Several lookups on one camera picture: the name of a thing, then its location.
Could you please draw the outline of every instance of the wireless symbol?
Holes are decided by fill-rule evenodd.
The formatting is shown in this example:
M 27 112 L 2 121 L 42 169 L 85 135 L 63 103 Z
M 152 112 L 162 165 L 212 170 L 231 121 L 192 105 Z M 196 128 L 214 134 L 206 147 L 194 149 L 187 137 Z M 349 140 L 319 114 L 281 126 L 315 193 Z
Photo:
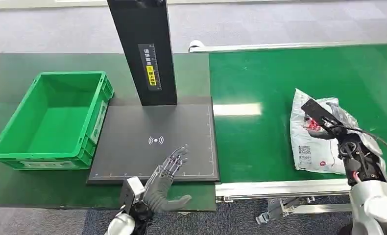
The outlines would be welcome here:
M 165 139 L 163 138 L 163 136 L 161 136 L 161 137 L 159 137 L 159 138 L 157 138 L 157 139 L 156 139 L 156 138 L 153 138 L 153 137 L 151 136 L 151 137 L 149 137 L 148 142 L 149 142 L 150 145 L 152 145 L 153 143 L 158 143 L 158 144 L 162 145 L 164 140 L 165 140 Z

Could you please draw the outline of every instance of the gray carpet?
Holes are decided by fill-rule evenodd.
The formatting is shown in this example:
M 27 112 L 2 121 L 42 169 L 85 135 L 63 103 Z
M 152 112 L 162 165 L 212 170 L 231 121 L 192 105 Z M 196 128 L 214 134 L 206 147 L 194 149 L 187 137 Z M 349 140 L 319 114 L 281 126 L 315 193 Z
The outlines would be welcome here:
M 319 203 L 348 202 L 348 197 L 328 197 Z M 258 225 L 255 217 L 266 210 L 266 200 L 245 200 L 219 204 L 216 213 L 196 212 L 182 215 L 176 212 L 155 215 L 149 235 L 335 235 L 351 222 L 348 212 L 318 215 L 290 215 Z M 83 235 L 103 235 L 111 219 L 111 211 L 90 210 Z
M 169 6 L 173 52 L 209 46 L 387 42 L 387 0 Z M 0 11 L 0 52 L 121 53 L 108 8 Z M 258 226 L 264 201 L 220 204 L 217 213 L 158 214 L 149 234 L 336 234 L 347 213 L 290 216 Z M 0 209 L 0 235 L 102 235 L 111 211 Z

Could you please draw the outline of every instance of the mechanical hand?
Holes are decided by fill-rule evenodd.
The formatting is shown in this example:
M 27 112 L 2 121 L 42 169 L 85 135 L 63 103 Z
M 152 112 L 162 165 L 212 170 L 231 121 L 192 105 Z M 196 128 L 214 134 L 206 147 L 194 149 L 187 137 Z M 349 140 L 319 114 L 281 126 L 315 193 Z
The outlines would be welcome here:
M 328 105 L 332 113 L 310 99 L 302 110 L 319 125 L 317 128 L 308 118 L 312 137 L 338 140 L 338 157 L 344 161 L 351 186 L 350 230 L 354 235 L 387 234 L 387 173 L 382 151 L 375 141 L 378 137 L 359 129 L 356 119 L 337 104 Z
M 157 166 L 147 181 L 143 201 L 153 212 L 168 212 L 181 209 L 192 199 L 190 195 L 184 195 L 178 200 L 168 201 L 166 199 L 175 174 L 187 161 L 187 158 L 185 158 L 187 153 L 187 145 L 176 149 L 165 159 L 162 165 Z

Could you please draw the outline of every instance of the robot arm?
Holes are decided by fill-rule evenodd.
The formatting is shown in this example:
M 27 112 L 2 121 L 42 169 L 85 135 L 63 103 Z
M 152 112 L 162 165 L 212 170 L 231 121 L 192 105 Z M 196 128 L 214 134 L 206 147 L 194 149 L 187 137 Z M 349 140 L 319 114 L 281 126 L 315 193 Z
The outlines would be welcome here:
M 321 128 L 312 137 L 338 140 L 353 212 L 353 235 L 383 235 L 387 230 L 387 173 L 378 137 L 358 128 L 356 119 L 336 104 L 332 114 L 310 99 L 302 110 Z
M 105 235 L 144 235 L 154 213 L 184 208 L 192 198 L 190 195 L 171 201 L 166 197 L 175 174 L 187 161 L 187 153 L 187 145 L 177 148 L 156 167 L 144 187 L 138 177 L 124 180 L 121 190 L 123 206 L 110 222 Z

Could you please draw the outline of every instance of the crate rim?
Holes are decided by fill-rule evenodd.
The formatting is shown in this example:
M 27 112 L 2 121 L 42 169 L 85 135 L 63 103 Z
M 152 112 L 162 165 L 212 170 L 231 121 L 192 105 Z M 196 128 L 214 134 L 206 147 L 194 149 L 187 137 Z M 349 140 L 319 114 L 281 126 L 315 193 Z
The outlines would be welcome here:
M 0 140 L 2 139 L 2 136 L 8 131 L 8 129 L 12 126 L 12 123 L 13 121 L 15 120 L 15 118 L 17 117 L 19 111 L 21 110 L 21 108 L 24 106 L 25 104 L 25 101 L 29 98 L 30 96 L 30 93 L 32 92 L 33 88 L 35 87 L 35 85 L 38 83 L 38 81 L 41 79 L 42 75 L 51 75 L 51 74 L 56 74 L 56 75 L 63 75 L 63 74 L 100 74 L 100 81 L 98 82 L 98 85 L 97 85 L 97 88 L 96 88 L 96 91 L 94 92 L 94 96 L 91 100 L 91 105 L 88 109 L 88 112 L 87 112 L 87 116 L 85 117 L 85 120 L 84 120 L 84 125 L 83 125 L 83 128 L 81 129 L 81 132 L 80 132 L 80 135 L 78 137 L 78 140 L 77 142 L 79 142 L 76 146 L 76 148 L 74 149 L 73 152 L 70 152 L 70 153 L 11 153 L 11 154 L 7 154 L 7 153 L 0 153 L 0 159 L 13 159 L 13 160 L 16 160 L 17 158 L 39 158 L 39 156 L 48 156 L 48 155 L 57 155 L 56 157 L 57 158 L 71 158 L 71 157 L 75 157 L 79 154 L 80 150 L 81 150 L 81 145 L 84 141 L 84 137 L 85 137 L 85 133 L 87 131 L 87 128 L 88 128 L 88 124 L 90 122 L 90 119 L 91 119 L 91 115 L 93 114 L 94 112 L 94 108 L 95 108 L 95 105 L 96 105 L 96 100 L 97 100 L 97 97 L 101 91 L 101 88 L 102 88 L 102 84 L 104 83 L 105 81 L 105 77 L 106 77 L 106 72 L 105 71 L 98 71 L 98 70 L 95 70 L 95 71 L 51 71 L 51 72 L 41 72 L 39 73 L 38 75 L 36 75 L 35 79 L 33 79 L 32 81 L 32 84 L 29 86 L 28 90 L 26 91 L 24 97 L 22 98 L 19 106 L 16 108 L 15 112 L 12 114 L 12 117 L 9 119 L 9 121 L 7 122 L 6 126 L 4 127 L 4 129 L 2 130 L 2 132 L 0 133 Z

